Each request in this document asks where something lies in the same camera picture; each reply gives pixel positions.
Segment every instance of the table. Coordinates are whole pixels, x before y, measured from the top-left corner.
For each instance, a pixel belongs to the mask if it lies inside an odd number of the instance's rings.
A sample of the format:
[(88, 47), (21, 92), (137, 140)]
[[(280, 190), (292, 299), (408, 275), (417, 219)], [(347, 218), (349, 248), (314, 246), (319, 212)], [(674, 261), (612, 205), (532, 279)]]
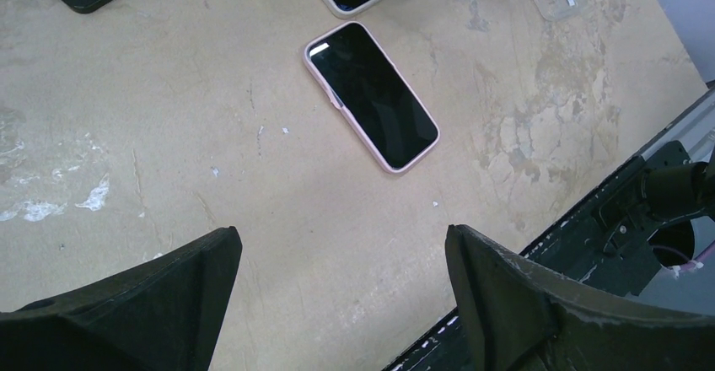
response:
[(301, 63), (320, 0), (2, 0), (0, 310), (235, 225), (214, 369), (376, 369), (454, 307), (450, 223), (519, 250), (705, 91), (656, 0), (384, 0), (442, 129), (383, 173)]

